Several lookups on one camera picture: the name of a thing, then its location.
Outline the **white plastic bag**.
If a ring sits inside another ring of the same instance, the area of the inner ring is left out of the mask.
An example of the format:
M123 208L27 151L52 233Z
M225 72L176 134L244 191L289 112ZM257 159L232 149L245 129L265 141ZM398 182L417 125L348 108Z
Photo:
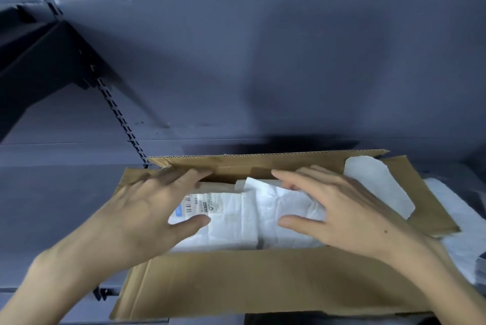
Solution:
M486 286L486 219L441 181L427 178L425 183L459 227L441 238L442 245L472 285Z

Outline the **black slotted shelf rail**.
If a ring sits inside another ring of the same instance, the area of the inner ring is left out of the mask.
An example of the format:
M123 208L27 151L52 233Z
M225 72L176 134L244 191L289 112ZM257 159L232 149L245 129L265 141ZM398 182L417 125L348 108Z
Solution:
M113 112L115 118L119 122L120 126L124 130L124 133L128 137L128 142L143 163L143 168L148 169L150 163L148 157L145 155L142 147L140 146L135 133L131 130L131 127L125 119L120 107L116 104L110 89L108 88L106 80L102 76L102 69L104 68L104 62L101 57L94 51L94 49L88 44L88 42L82 38L80 33L76 31L64 18L64 13L59 8L57 0L43 0L44 4L49 8L54 19L67 27L69 34L75 41L82 66L88 71L87 78L83 78L90 87L97 88L105 99L110 110Z

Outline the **black shelf bracket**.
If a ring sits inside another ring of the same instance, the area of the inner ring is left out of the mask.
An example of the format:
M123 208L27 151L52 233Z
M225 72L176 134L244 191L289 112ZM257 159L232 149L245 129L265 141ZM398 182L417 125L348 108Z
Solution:
M169 130L128 81L147 66L147 48L67 22L103 60L102 76L137 140L142 124ZM100 91L83 81L87 73L66 26L24 6L1 9L0 145L129 144Z

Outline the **person's left forearm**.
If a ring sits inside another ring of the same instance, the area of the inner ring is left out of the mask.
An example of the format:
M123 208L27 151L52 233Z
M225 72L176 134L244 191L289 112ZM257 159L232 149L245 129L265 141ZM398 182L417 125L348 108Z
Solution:
M0 310L0 325L58 325L106 277L106 269L88 254L44 251Z

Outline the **white packet with barcode label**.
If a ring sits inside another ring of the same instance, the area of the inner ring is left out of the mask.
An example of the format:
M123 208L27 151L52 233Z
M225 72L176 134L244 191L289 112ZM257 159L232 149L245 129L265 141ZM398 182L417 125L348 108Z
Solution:
M175 245L171 252L255 250L259 217L254 191L189 194L169 217L170 224L204 215L210 223Z

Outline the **person's left hand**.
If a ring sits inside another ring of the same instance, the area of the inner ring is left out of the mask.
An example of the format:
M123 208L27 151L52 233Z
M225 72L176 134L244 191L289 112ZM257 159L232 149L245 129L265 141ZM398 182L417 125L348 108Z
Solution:
M160 256L173 248L161 247L165 223L190 190L211 173L210 169L191 168L146 175L119 190L48 250L88 254L106 269L106 279Z

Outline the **person's right hand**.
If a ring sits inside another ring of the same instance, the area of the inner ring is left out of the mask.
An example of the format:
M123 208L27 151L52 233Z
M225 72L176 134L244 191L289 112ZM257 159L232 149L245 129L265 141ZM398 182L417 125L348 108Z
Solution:
M335 230L334 248L386 263L395 247L427 236L355 179L317 165L271 173L284 188L305 192L322 204Z

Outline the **plain white packet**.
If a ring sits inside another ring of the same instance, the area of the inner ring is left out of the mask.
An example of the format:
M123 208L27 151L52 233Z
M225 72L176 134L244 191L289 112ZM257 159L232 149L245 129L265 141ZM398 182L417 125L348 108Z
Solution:
M278 225L282 216L295 215L323 221L325 208L302 191L281 187L279 180L246 178L235 183L235 191L253 191L258 209L258 249L268 248L317 248L320 241Z

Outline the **person's right forearm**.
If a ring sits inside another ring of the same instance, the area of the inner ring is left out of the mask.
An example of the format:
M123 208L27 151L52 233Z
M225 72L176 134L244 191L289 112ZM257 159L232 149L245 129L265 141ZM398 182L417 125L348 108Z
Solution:
M420 325L486 325L486 298L459 272L444 246L424 237L395 247L386 263L423 294L436 318Z

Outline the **white paper sheet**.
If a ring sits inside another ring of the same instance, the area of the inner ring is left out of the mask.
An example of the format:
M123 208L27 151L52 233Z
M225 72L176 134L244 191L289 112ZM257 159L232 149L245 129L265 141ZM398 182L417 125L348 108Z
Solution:
M350 157L343 174L359 181L402 218L407 220L414 212L416 206L382 161L370 156Z

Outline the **brown cardboard box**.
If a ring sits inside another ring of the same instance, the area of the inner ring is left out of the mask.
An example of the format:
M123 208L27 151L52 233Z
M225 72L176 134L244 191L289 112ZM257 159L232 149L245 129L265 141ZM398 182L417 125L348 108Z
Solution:
M266 179L272 169L295 170L312 164L343 173L355 156L373 158L387 150L334 150L283 154L159 156L160 167L212 168L204 181ZM442 237L458 225L427 187L406 156L385 158L415 211L409 223ZM130 269L115 303L113 321L160 320L227 313L322 311L367 316L429 311L421 292L391 267L336 248L268 249L173 253Z

